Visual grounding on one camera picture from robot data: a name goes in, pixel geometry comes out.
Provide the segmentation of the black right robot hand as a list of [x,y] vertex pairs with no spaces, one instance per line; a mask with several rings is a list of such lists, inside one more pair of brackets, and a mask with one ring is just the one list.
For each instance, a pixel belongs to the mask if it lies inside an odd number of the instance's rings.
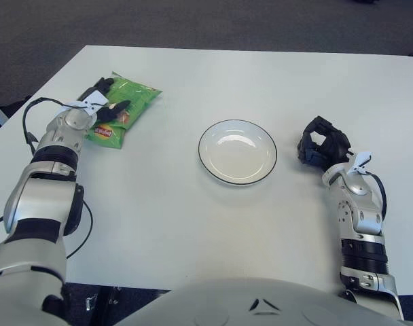
[[[324,136],[324,141],[320,145],[317,144],[312,139],[312,133]],[[350,148],[351,144],[341,130],[321,116],[317,116],[302,133],[297,146],[298,159],[303,164],[326,171],[335,164],[348,162],[347,154],[350,153]]]

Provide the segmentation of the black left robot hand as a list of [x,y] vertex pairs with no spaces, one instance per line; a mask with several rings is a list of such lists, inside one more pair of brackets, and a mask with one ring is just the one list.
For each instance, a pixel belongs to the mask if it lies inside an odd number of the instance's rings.
[[131,104],[130,100],[111,103],[107,98],[114,81],[113,78],[101,77],[95,85],[89,87],[78,98],[80,102],[91,104],[94,107],[99,106],[99,109],[94,110],[97,122],[106,123],[115,120]]

